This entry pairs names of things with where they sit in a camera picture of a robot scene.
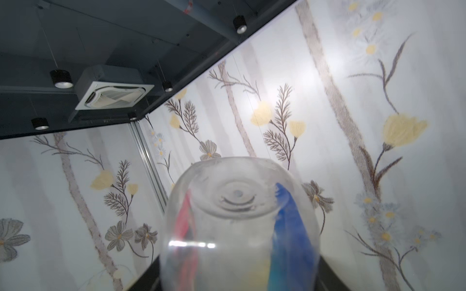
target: yellow flower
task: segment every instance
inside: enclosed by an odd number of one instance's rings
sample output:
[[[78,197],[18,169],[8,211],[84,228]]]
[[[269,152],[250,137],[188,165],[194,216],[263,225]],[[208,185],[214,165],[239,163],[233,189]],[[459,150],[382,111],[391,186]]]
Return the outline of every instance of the yellow flower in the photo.
[[[356,28],[355,30],[353,30],[351,34],[353,35],[353,37],[357,37],[361,33],[361,31],[362,30],[360,28]]]
[[[120,269],[117,269],[117,270],[113,273],[113,278],[115,278],[115,279],[121,279],[121,278],[123,278],[123,272],[122,272]]]
[[[138,189],[139,186],[137,184],[128,184],[128,192],[131,194],[131,196],[134,196]]]
[[[178,129],[178,128],[179,128],[179,120],[178,120],[178,117],[176,117],[176,115],[174,115],[174,114],[171,115],[170,125],[171,125],[171,127],[173,127],[174,129]]]
[[[384,142],[392,147],[400,147],[418,139],[426,128],[425,120],[418,122],[416,117],[392,115],[384,125]]]
[[[251,123],[257,126],[266,125],[272,120],[272,109],[270,105],[261,101],[251,117]]]
[[[370,44],[366,47],[366,54],[375,54],[377,50],[377,46],[375,44]]]
[[[290,132],[295,137],[300,137],[306,130],[306,123],[304,121],[290,121]]]
[[[386,241],[386,242],[389,242],[389,241],[391,240],[391,235],[390,235],[389,233],[387,233],[387,232],[384,232],[384,233],[382,234],[382,239],[383,239],[384,241]]]
[[[113,175],[110,171],[102,171],[100,174],[92,181],[90,185],[91,188],[96,190],[103,190],[110,187],[113,184]]]
[[[376,13],[374,14],[374,16],[372,17],[372,20],[373,20],[373,21],[382,20],[382,16],[383,16],[383,15],[384,15],[384,14],[383,14],[382,12],[380,12],[380,11],[379,11],[379,12],[376,12]]]
[[[358,5],[359,5],[359,3],[353,2],[353,3],[351,3],[351,4],[349,5],[348,10],[349,10],[350,12],[353,12],[353,11],[356,10],[356,8],[357,8]]]
[[[187,88],[184,88],[178,94],[175,95],[175,98],[181,100],[181,98],[183,98],[186,95],[187,90]]]

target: aluminum corner post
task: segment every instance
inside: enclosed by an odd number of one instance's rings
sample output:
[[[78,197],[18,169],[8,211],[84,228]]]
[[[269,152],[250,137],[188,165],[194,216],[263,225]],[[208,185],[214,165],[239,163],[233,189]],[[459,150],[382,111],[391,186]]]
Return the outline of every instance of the aluminum corner post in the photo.
[[[158,175],[157,169],[155,168],[154,160],[151,157],[151,153],[144,139],[141,126],[139,125],[138,121],[130,122],[129,126],[131,129],[131,132],[133,133],[134,139],[136,141],[137,149],[139,151],[141,159],[143,160],[143,164],[146,167],[147,174],[151,181],[152,187],[157,195],[160,208],[162,209],[162,212],[165,214],[165,209],[166,209],[167,202],[168,202],[168,196],[162,185],[162,182],[160,181],[160,177]]]

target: painted tree trunk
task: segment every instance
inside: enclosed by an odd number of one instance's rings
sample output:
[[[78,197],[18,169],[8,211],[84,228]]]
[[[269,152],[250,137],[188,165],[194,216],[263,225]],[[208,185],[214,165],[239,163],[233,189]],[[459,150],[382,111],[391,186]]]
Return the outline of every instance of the painted tree trunk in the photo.
[[[314,19],[312,17],[311,11],[309,9],[308,2],[303,0],[296,6],[296,12],[299,17],[299,21],[302,26],[302,32],[306,39],[306,43],[309,47],[309,51],[314,59],[315,67],[319,73],[319,76],[322,80],[322,84],[325,88],[325,93],[330,102],[330,105],[335,113],[336,119],[343,133],[348,139],[349,148],[353,155],[354,161],[356,163],[361,177],[363,178],[364,189],[368,193],[372,193],[380,200],[380,190],[374,189],[370,181],[370,173],[366,167],[365,159],[361,148],[365,149],[365,144],[361,132],[359,131],[357,125],[351,118],[351,114],[346,107],[343,96],[336,86],[332,75],[330,74],[329,65],[325,60],[325,55],[323,53],[322,44],[320,41],[319,33],[314,24]],[[369,229],[371,236],[375,236],[374,229]],[[393,260],[392,253],[387,247],[376,246],[375,249],[382,253],[383,255],[391,258]],[[395,266],[392,265],[387,259],[379,259],[380,271],[382,273],[382,278],[387,290],[400,290],[400,286],[397,281],[397,273]]]
[[[220,76],[222,80],[224,82],[228,82],[229,79],[228,79],[228,73],[225,71],[225,61],[222,61],[219,64],[219,71],[220,71]],[[233,91],[230,86],[225,86],[225,90],[228,96],[228,103],[230,103],[230,107],[232,108],[232,111],[233,111],[236,127],[238,128],[241,138],[243,139],[243,143],[246,147],[247,153],[249,154],[249,156],[257,157],[256,152],[254,151],[253,146],[251,145],[251,141],[249,140],[249,137],[247,136],[247,132],[244,129],[243,121],[241,121],[240,112],[238,111],[238,107],[236,106],[236,103],[234,101]]]
[[[66,148],[62,133],[54,133],[54,139],[55,144],[60,149],[60,151]],[[89,208],[87,207],[87,204],[84,201],[84,197],[81,195],[81,192],[79,191],[75,174],[73,172],[73,169],[71,168],[71,161],[69,159],[69,155],[61,154],[60,158],[62,159],[63,172],[65,173],[66,179],[68,181],[69,192],[71,194],[71,197],[73,197],[76,206],[78,207],[79,213],[81,214],[83,220],[85,221],[88,227],[89,233],[92,237],[92,241],[94,242],[95,248],[99,255],[99,260],[104,265],[105,269],[110,274],[110,276],[113,277],[113,273],[115,273],[117,268],[113,263],[112,258],[109,256],[107,252],[107,247],[105,246],[102,240],[102,235],[100,234],[96,221],[94,220],[91,212],[89,211]],[[123,290],[123,285],[120,279],[113,279],[113,288],[115,289],[115,291]]]

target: floral wallpaper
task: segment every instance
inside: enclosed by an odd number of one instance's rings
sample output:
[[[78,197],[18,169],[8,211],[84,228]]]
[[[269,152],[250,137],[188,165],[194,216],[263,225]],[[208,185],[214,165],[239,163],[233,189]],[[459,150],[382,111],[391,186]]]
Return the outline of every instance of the floral wallpaper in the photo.
[[[0,290],[126,290],[157,257],[128,125],[3,140],[0,170]]]
[[[270,158],[350,289],[461,289],[465,8],[298,1],[140,121],[167,193],[194,162]]]

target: ceiling air conditioner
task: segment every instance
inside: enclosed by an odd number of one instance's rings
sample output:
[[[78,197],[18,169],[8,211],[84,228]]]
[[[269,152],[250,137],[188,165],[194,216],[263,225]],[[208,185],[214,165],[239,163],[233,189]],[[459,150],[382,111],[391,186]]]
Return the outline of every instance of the ceiling air conditioner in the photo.
[[[138,70],[97,65],[84,70],[75,85],[76,110],[133,107],[154,85],[143,84]]]

